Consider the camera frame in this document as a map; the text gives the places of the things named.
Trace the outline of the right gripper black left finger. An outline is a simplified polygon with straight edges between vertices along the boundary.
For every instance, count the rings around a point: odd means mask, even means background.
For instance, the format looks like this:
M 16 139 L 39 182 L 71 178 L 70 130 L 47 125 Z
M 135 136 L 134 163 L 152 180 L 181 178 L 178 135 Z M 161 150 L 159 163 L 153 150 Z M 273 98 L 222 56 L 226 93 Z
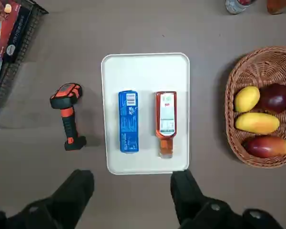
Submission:
M 76 169 L 49 197 L 11 217 L 0 211 L 0 229 L 74 229 L 93 192 L 93 173 Z

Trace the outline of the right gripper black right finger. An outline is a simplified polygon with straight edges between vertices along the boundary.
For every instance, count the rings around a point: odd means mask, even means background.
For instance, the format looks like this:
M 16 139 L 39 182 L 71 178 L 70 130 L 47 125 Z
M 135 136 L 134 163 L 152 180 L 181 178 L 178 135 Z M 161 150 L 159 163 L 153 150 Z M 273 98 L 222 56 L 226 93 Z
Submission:
M 224 201 L 205 196 L 190 170 L 171 175 L 170 191 L 181 229 L 281 229 L 268 212 L 256 208 L 235 213 Z

